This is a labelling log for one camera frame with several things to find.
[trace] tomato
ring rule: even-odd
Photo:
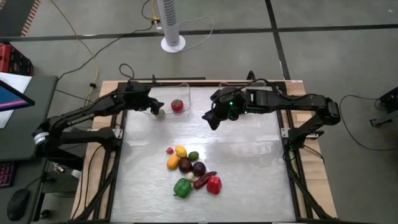
[[[182,103],[182,100],[173,100],[171,106],[174,111],[180,111],[184,107],[184,104]]]

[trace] computer monitor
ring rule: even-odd
[[[0,80],[0,111],[35,105],[35,101]]]

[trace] green bell pepper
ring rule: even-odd
[[[191,182],[187,179],[181,178],[174,186],[174,193],[181,198],[186,198],[191,192]]]

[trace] keyboard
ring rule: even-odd
[[[0,188],[11,187],[14,180],[15,163],[0,162]]]

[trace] gray floor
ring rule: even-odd
[[[79,34],[114,34],[147,27],[140,10],[143,0],[56,1]],[[212,16],[216,28],[270,27],[264,1],[177,1],[179,20]],[[279,27],[353,26],[391,24],[398,21],[396,1],[272,1]],[[145,12],[150,16],[149,6]],[[184,30],[208,29],[201,21]],[[29,36],[71,35],[72,32],[49,1],[43,1]],[[205,35],[188,36],[188,45]],[[280,33],[292,79],[304,80],[307,91],[340,101],[347,94],[377,98],[397,86],[398,29]],[[111,40],[86,40],[96,51]],[[79,67],[90,56],[74,40],[15,42],[32,59],[36,75],[60,75]],[[99,80],[121,80],[118,67],[128,63],[137,78],[207,77],[245,78],[249,70],[257,77],[283,79],[271,33],[217,34],[188,52],[170,55],[160,49],[159,37],[123,39],[98,56]],[[65,76],[58,89],[85,97],[94,78],[89,63]],[[81,106],[83,102],[56,93],[50,115]],[[383,112],[373,101],[347,99],[343,116],[356,138],[371,147],[398,145],[396,124],[371,128],[369,119]],[[398,152],[375,152],[357,146],[343,124],[325,127],[320,138],[326,171],[338,216],[342,220],[396,223],[398,220]],[[72,200],[46,197],[44,208],[57,215],[42,223],[62,221],[70,214]]]

